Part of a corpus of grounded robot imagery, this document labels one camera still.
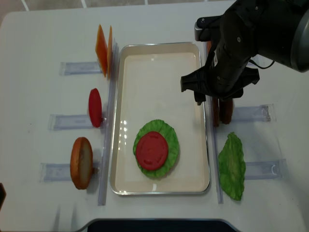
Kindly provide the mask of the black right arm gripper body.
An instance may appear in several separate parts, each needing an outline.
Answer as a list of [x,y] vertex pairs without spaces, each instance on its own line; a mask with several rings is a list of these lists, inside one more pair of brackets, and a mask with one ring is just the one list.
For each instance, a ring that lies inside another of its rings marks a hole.
[[251,12],[247,7],[226,10],[220,19],[220,39],[211,41],[203,67],[181,77],[181,91],[192,90],[228,100],[241,97],[245,86],[259,80],[256,72],[249,72],[248,80],[242,73],[257,53]]

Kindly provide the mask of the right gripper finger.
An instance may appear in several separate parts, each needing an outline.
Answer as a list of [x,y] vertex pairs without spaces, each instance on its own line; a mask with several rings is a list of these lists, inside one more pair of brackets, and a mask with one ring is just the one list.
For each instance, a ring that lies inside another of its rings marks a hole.
[[201,105],[203,102],[206,101],[206,95],[198,92],[194,92],[194,98],[197,105]]

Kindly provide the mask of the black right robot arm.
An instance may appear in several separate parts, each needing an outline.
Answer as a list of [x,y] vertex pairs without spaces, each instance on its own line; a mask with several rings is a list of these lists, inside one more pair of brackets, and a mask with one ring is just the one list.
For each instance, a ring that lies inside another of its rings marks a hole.
[[309,69],[309,3],[306,0],[238,0],[223,15],[201,17],[195,38],[210,42],[203,67],[181,78],[201,104],[207,96],[223,101],[240,98],[259,81],[247,67],[261,55],[298,72]]

